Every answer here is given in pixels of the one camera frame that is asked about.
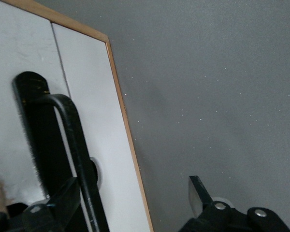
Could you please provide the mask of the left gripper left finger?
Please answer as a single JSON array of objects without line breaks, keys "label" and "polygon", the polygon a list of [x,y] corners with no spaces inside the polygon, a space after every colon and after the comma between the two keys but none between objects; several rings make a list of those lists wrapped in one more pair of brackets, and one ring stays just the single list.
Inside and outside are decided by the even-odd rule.
[{"label": "left gripper left finger", "polygon": [[80,187],[71,177],[54,196],[28,206],[16,217],[0,212],[0,232],[66,232],[79,206]]}]

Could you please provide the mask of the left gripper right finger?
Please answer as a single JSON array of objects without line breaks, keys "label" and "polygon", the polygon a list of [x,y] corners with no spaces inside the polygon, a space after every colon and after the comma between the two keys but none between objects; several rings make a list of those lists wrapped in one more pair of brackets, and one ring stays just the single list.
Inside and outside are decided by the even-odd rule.
[{"label": "left gripper right finger", "polygon": [[188,180],[188,198],[194,217],[178,232],[290,232],[272,210],[252,207],[241,213],[225,201],[215,201],[198,176]]}]

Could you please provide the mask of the white-front drawer with black handle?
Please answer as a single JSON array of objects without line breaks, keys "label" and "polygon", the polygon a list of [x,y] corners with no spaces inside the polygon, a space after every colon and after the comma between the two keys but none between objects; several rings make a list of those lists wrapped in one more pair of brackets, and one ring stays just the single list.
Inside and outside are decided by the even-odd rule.
[{"label": "white-front drawer with black handle", "polygon": [[46,198],[12,80],[42,75],[80,115],[111,232],[153,232],[106,35],[33,0],[0,0],[0,205]]}]

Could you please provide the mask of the wooden drawer cabinet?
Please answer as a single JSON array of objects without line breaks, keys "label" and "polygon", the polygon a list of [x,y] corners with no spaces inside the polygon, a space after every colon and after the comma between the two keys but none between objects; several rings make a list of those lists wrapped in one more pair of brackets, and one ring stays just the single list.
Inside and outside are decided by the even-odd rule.
[{"label": "wooden drawer cabinet", "polygon": [[153,232],[109,39],[0,0],[0,231]]}]

